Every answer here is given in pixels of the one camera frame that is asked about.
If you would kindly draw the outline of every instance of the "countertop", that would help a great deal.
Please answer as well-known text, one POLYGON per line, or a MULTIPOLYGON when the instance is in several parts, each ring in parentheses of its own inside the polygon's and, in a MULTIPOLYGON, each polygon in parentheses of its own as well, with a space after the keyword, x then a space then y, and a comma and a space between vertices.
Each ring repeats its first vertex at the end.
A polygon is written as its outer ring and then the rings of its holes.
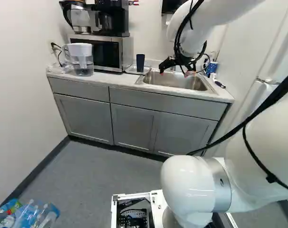
POLYGON ((190 89, 173 88, 158 85, 137 85, 135 84, 140 75, 127 73, 105 73, 95 71, 92 76, 76 76, 72 73, 61 74, 47 72, 48 77, 61 78, 70 81, 84 82, 90 84, 104 85, 116 88, 133 89, 138 91, 153 92, 158 94, 175 95, 202 100, 210 100, 224 103, 233 103, 234 97, 226 90, 222 89, 210 79, 206 78, 210 86, 216 93, 206 93, 190 89))

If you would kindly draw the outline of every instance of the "sink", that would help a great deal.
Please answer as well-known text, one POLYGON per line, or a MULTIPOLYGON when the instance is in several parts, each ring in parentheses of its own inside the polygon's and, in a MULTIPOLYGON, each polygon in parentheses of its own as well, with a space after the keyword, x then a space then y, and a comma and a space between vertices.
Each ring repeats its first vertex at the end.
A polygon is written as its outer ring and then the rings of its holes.
POLYGON ((182 89, 197 90, 202 92, 211 92, 212 89, 208 82, 199 75, 184 77, 182 72, 164 71, 160 74, 158 71, 151 71, 145 76, 139 77, 136 84, 149 84, 156 86, 166 86, 182 89))

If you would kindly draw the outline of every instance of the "gray cabinet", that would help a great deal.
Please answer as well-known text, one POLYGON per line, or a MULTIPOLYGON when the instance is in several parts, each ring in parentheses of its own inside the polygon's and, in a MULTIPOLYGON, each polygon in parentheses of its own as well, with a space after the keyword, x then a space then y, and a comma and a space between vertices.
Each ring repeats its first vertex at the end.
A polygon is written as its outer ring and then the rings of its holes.
POLYGON ((141 151, 153 151, 158 112, 111 104, 114 143, 141 151))
POLYGON ((69 135, 113 144, 110 104, 54 94, 69 135))
POLYGON ((205 146, 217 121, 160 113, 154 150, 163 154, 178 155, 205 146))

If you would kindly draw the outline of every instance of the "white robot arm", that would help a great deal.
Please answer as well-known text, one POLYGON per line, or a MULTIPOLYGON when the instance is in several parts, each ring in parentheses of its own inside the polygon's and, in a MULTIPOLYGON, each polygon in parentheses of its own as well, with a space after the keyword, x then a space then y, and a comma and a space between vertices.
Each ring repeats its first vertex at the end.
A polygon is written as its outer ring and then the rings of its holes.
MULTIPOLYGON (((198 52, 213 28, 217 25, 227 24, 244 15, 264 0, 206 0, 191 17, 191 23, 185 25, 180 38, 181 61, 167 58, 159 65, 160 72, 165 69, 182 64, 186 65, 198 52)), ((167 39, 173 41, 185 16, 194 7, 196 0, 189 0, 180 6, 174 13, 167 28, 167 39)))
MULTIPOLYGON (((215 25, 237 19, 263 0, 206 0, 192 16, 180 40, 181 53, 193 57, 215 25)), ((191 0, 173 15, 167 37, 173 39, 191 0)), ((245 212, 288 199, 288 188, 268 180, 249 153, 244 136, 259 161, 288 186, 288 97, 249 122, 228 143, 225 158, 173 156, 162 167, 165 200, 184 228, 207 225, 213 212, 245 212)))
MULTIPOLYGON (((288 97, 253 119, 247 140, 260 161, 288 185, 288 97)), ((212 212, 245 212, 288 199, 288 189, 269 183, 238 132, 225 158, 173 156, 161 170, 169 208, 184 228, 204 227, 212 212)))

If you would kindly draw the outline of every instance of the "electrical outlet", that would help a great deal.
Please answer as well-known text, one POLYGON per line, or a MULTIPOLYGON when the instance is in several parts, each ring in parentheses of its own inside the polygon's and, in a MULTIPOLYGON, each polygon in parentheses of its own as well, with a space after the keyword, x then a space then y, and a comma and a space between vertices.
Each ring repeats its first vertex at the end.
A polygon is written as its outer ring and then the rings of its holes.
POLYGON ((53 42, 53 40, 51 40, 51 39, 47 40, 47 47, 48 47, 48 50, 49 50, 50 54, 54 54, 55 53, 55 49, 53 49, 52 45, 51 45, 52 42, 53 42))

